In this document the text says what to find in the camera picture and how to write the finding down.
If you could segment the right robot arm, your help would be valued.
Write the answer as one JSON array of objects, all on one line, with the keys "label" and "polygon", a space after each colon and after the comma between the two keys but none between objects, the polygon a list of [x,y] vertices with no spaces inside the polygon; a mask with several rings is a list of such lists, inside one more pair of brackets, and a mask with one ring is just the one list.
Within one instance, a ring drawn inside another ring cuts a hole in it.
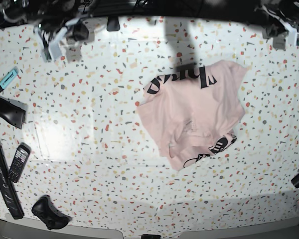
[{"label": "right robot arm", "polygon": [[83,41],[89,37],[83,23],[88,14],[79,11],[80,5],[79,0],[2,0],[0,12],[7,22],[32,24],[42,56],[54,61],[62,55],[59,42],[63,38]]}]

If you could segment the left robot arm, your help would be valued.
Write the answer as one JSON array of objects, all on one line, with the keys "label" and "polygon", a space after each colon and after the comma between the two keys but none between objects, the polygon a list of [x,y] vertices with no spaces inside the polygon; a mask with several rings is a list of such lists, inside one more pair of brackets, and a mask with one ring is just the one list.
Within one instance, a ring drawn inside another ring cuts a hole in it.
[{"label": "left robot arm", "polygon": [[256,11],[267,16],[263,38],[270,39],[283,34],[287,43],[299,46],[299,0],[281,0],[278,3],[263,3]]}]

